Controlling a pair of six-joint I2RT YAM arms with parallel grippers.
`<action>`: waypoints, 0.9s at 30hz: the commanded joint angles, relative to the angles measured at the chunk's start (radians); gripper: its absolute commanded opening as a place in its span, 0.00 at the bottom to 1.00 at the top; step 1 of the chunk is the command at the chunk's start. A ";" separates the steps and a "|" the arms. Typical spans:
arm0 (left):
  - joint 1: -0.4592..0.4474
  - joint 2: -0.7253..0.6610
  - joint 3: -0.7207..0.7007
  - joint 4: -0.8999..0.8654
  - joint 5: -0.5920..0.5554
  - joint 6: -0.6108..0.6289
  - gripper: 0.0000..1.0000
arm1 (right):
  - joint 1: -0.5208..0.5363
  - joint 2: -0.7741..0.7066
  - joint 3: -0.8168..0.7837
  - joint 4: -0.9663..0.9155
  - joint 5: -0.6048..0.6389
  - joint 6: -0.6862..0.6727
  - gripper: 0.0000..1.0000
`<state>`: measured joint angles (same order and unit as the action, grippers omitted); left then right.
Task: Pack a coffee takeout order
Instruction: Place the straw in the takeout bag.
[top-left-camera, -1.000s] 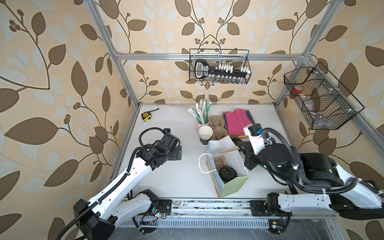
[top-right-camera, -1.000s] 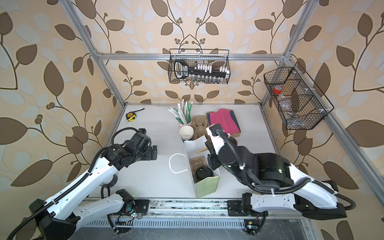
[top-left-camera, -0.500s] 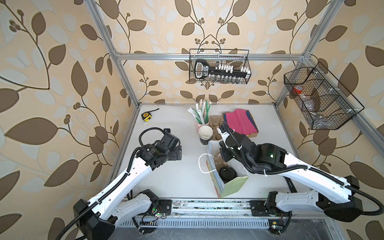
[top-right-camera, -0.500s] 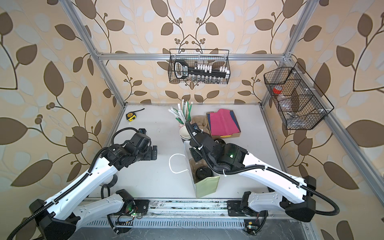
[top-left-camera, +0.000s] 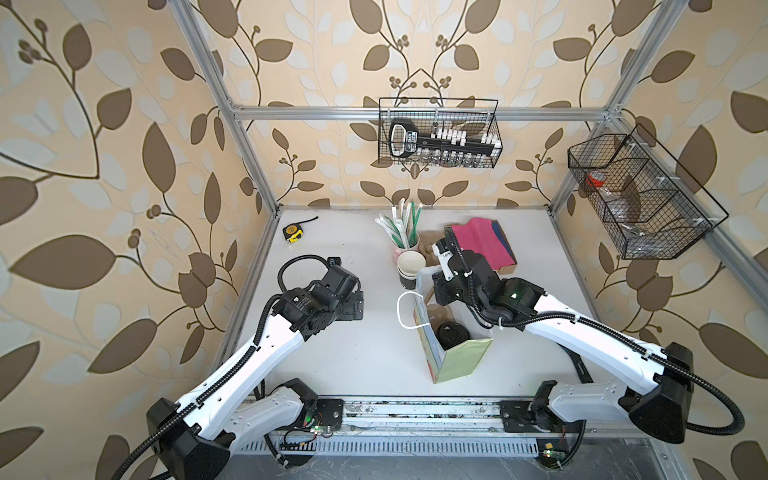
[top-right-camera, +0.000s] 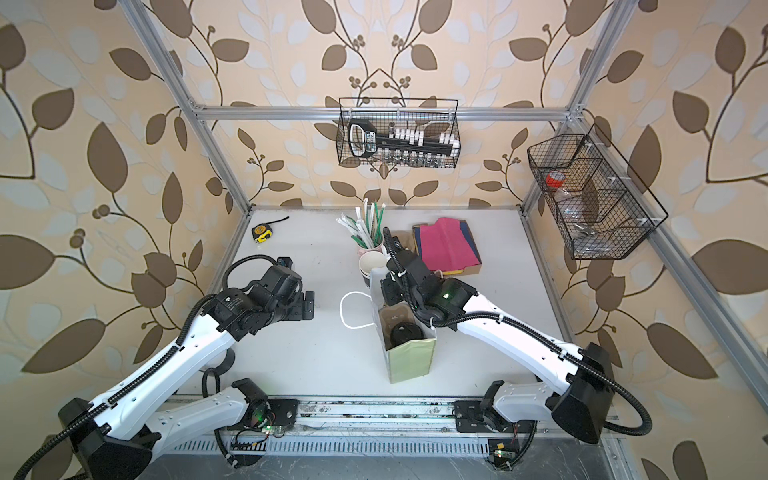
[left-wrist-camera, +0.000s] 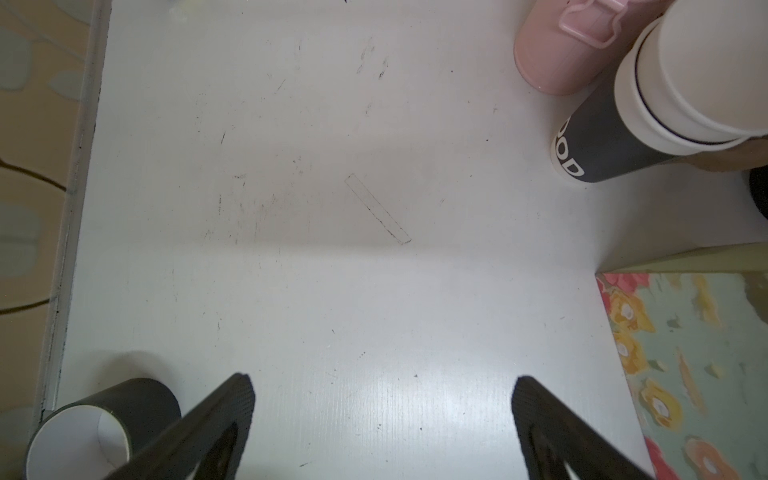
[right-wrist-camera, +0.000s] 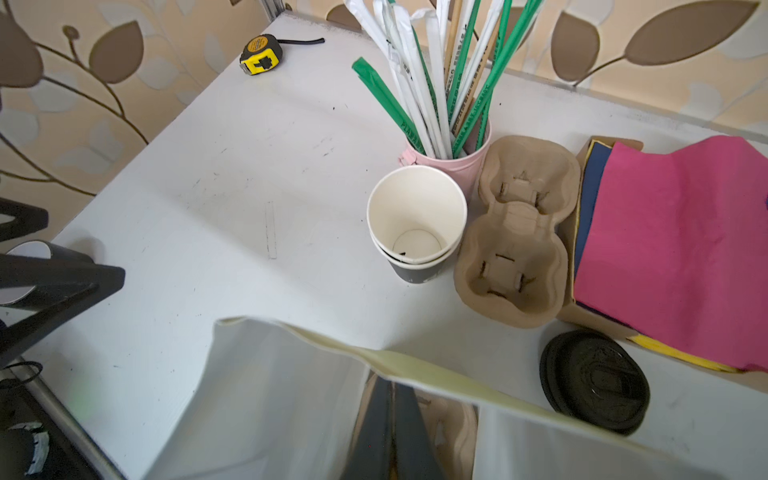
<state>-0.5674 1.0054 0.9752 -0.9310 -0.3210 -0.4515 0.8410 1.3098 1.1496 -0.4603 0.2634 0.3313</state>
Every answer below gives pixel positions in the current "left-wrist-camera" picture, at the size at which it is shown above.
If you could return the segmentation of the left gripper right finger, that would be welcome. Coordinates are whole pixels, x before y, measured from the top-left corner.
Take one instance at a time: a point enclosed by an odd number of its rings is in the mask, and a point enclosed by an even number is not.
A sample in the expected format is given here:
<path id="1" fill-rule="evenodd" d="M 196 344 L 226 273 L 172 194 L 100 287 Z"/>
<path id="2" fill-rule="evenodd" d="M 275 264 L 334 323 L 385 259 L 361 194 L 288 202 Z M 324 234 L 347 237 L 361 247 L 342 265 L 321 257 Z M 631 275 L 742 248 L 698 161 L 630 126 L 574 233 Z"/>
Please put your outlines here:
<path id="1" fill-rule="evenodd" d="M 531 376 L 517 379 L 511 411 L 531 479 L 649 477 Z"/>

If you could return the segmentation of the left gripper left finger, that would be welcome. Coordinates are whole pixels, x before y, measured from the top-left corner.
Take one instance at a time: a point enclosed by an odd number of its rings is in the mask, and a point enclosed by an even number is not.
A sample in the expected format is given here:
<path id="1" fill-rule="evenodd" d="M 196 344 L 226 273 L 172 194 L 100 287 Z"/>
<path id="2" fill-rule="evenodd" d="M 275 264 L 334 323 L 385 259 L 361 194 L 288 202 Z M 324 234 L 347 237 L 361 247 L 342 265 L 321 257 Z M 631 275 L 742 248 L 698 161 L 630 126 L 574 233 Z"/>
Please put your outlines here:
<path id="1" fill-rule="evenodd" d="M 256 395 L 235 373 L 111 479 L 234 479 L 248 440 Z"/>

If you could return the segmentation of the black paper cups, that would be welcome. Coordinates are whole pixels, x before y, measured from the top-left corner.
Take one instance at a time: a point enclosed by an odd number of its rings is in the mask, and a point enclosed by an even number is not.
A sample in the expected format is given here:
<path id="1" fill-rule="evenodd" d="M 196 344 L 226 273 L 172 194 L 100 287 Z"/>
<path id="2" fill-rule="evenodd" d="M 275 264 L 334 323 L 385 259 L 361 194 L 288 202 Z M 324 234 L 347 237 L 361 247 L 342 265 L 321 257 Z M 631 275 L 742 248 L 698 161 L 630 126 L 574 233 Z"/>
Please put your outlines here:
<path id="1" fill-rule="evenodd" d="M 766 134 L 766 2 L 675 1 L 564 122 L 550 157 L 598 183 Z"/>

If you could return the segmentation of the black coffee cup lids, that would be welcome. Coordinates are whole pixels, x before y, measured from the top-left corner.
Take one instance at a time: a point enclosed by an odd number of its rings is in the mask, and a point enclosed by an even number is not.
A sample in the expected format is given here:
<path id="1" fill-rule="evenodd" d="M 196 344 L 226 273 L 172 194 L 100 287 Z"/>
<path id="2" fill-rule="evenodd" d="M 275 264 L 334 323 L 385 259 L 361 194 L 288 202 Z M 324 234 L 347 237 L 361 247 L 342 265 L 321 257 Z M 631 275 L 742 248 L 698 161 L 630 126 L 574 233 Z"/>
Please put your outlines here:
<path id="1" fill-rule="evenodd" d="M 749 172 L 748 184 L 757 210 L 768 219 L 768 166 L 752 169 Z"/>

